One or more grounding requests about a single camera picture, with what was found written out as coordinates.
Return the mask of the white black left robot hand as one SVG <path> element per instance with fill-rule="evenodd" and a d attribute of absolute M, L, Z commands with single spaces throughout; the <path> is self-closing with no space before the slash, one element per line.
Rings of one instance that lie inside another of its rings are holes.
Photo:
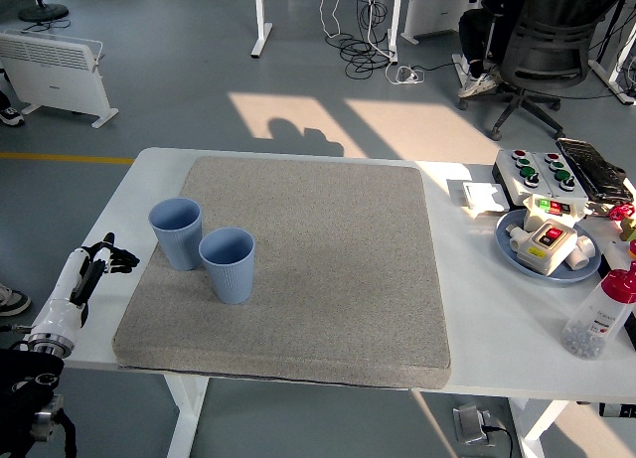
<path fill-rule="evenodd" d="M 100 278 L 111 273 L 130 273 L 138 263 L 135 254 L 115 245 L 112 232 L 93 245 L 75 249 L 48 299 L 44 318 L 28 334 L 28 349 L 62 359 L 68 357 L 85 324 L 88 300 Z"/>

